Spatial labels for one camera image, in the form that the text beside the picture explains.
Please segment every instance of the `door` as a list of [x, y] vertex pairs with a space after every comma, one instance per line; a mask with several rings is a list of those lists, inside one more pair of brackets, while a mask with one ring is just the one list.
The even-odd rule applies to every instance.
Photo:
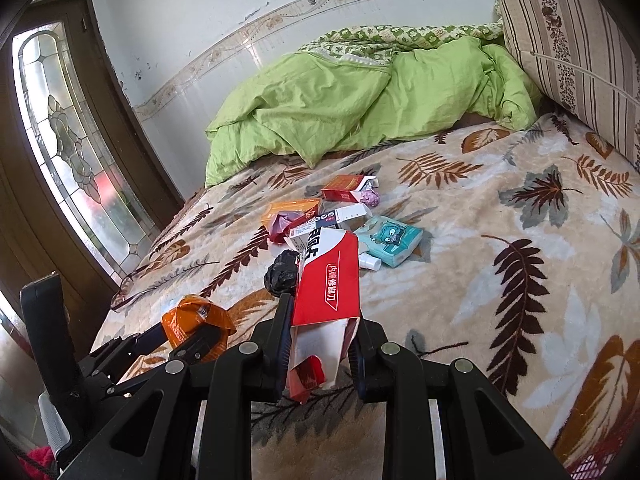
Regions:
[[0, 50], [0, 282], [63, 278], [84, 354], [124, 277], [179, 210], [113, 87], [87, 0], [31, 4]]

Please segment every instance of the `striped fabric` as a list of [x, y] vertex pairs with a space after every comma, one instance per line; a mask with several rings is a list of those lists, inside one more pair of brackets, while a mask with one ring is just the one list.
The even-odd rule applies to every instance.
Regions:
[[507, 49], [640, 171], [640, 68], [599, 0], [500, 0]]

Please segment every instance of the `red box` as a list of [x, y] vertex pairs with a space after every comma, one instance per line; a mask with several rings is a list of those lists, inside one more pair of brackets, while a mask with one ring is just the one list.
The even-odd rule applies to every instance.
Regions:
[[342, 229], [311, 232], [302, 263], [291, 327], [287, 383], [306, 402], [315, 387], [335, 384], [360, 321], [358, 238]]
[[334, 202], [359, 202], [367, 184], [378, 187], [378, 180], [370, 175], [338, 175], [320, 193], [324, 199]]

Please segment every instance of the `black cable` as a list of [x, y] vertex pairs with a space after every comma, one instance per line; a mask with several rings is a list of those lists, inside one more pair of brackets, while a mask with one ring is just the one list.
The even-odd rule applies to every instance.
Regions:
[[57, 476], [53, 476], [53, 473], [48, 468], [46, 468], [43, 465], [37, 463], [33, 458], [31, 458], [29, 455], [27, 455], [23, 450], [21, 450], [19, 447], [17, 447], [8, 438], [6, 439], [6, 443], [9, 446], [9, 448], [11, 449], [11, 451], [13, 451], [15, 453], [16, 456], [20, 457], [22, 460], [24, 460], [31, 467], [33, 467], [34, 469], [37, 469], [43, 475], [48, 476], [52, 480], [55, 480], [57, 478]]

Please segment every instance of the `red cloth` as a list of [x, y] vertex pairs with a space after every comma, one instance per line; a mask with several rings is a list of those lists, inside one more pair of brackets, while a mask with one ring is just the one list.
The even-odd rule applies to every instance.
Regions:
[[[28, 454], [28, 456], [34, 462], [37, 462], [45, 468], [49, 468], [54, 461], [53, 452], [49, 446], [34, 449]], [[20, 461], [20, 464], [22, 464], [24, 470], [27, 472], [27, 475], [29, 475], [33, 480], [50, 480], [50, 476], [47, 476], [44, 473], [38, 471], [36, 468], [25, 462], [20, 457], [18, 457], [18, 460]]]

